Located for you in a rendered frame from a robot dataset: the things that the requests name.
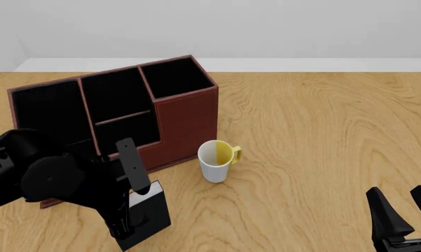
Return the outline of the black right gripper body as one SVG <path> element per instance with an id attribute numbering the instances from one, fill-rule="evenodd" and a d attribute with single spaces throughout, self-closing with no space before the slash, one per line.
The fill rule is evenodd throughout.
<path id="1" fill-rule="evenodd" d="M 421 239 L 372 237 L 376 252 L 421 252 Z"/>

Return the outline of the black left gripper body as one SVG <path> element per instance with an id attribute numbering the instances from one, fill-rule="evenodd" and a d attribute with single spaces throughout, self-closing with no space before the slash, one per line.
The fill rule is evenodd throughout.
<path id="1" fill-rule="evenodd" d="M 98 213 L 104 219 L 114 239 L 127 239 L 133 234 L 128 203 L 122 203 L 113 209 L 99 209 Z"/>

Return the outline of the black book with white pages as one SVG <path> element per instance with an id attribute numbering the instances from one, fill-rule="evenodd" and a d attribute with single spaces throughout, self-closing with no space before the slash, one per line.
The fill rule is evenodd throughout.
<path id="1" fill-rule="evenodd" d="M 127 239 L 116 240 L 122 251 L 131 249 L 171 225 L 165 193 L 159 181 L 151 183 L 146 195 L 136 192 L 129 194 L 129 215 L 134 233 Z"/>

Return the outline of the red-brown desk caddy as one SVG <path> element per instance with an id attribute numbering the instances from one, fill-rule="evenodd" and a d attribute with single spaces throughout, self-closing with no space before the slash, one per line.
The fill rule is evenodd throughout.
<path id="1" fill-rule="evenodd" d="M 190 55 L 15 87 L 8 99 L 15 128 L 110 161 L 131 138 L 148 172 L 194 159 L 217 135 L 219 88 Z"/>

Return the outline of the flat plate on black stalk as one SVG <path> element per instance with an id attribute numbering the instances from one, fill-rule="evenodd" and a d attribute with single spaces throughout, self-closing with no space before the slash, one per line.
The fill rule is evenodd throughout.
<path id="1" fill-rule="evenodd" d="M 131 188 L 138 195 L 147 195 L 151 182 L 146 173 L 144 163 L 132 138 L 125 138 L 116 142 L 120 163 L 123 166 Z"/>

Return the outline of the white and yellow mug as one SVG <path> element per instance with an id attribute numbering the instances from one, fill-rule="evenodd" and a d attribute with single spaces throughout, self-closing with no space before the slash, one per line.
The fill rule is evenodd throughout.
<path id="1" fill-rule="evenodd" d="M 204 142 L 198 149 L 198 160 L 204 178 L 212 183 L 226 180 L 232 165 L 242 157 L 240 146 L 231 146 L 221 140 Z"/>

